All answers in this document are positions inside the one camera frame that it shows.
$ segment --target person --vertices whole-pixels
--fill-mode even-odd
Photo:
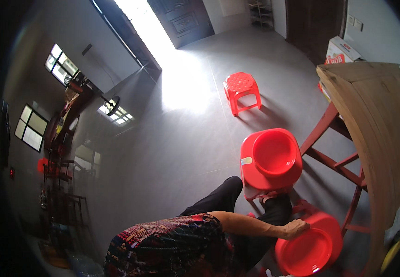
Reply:
[[[309,228],[301,219],[288,223],[292,206],[287,194],[264,198],[257,219],[234,213],[243,189],[239,177],[172,219],[142,223],[111,241],[107,276],[244,276],[277,238],[292,239]]]

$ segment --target hand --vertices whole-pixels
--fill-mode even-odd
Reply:
[[[284,235],[281,238],[291,240],[300,236],[303,231],[308,230],[310,225],[302,219],[294,219],[290,223],[284,225],[283,228]]]

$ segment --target wooden door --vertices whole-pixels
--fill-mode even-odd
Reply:
[[[286,41],[315,65],[325,62],[328,42],[343,37],[346,0],[286,0]]]
[[[202,0],[147,0],[175,48],[214,35]]]

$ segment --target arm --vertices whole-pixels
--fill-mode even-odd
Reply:
[[[293,239],[309,229],[309,223],[302,219],[294,219],[284,226],[275,226],[247,215],[226,211],[212,211],[208,214],[220,221],[223,232],[235,235]]]

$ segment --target floor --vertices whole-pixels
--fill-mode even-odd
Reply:
[[[177,216],[227,177],[240,175],[239,147],[249,134],[285,128],[301,145],[328,106],[317,88],[315,66],[272,31],[232,30],[167,56],[170,63],[159,60],[164,70],[156,82],[139,70],[106,94],[119,95],[121,107],[133,120],[121,126],[109,120],[99,111],[103,101],[97,99],[81,114],[76,128],[72,155],[85,156],[86,162],[79,160],[92,171],[77,168],[74,192],[87,197],[99,262],[117,233],[137,223]],[[263,107],[234,117],[222,82],[238,71],[253,75]],[[243,102],[254,100],[247,97]],[[315,147],[334,160],[355,151],[351,141],[332,130]],[[348,168],[357,172],[359,166],[354,162]],[[355,186],[305,156],[294,188],[341,224]],[[253,211],[243,194],[235,211]],[[363,194],[353,223],[368,226],[369,221],[369,200]],[[368,235],[348,231],[337,263],[360,272],[368,245]],[[276,273],[269,257],[261,265]],[[329,271],[319,275],[334,276]]]

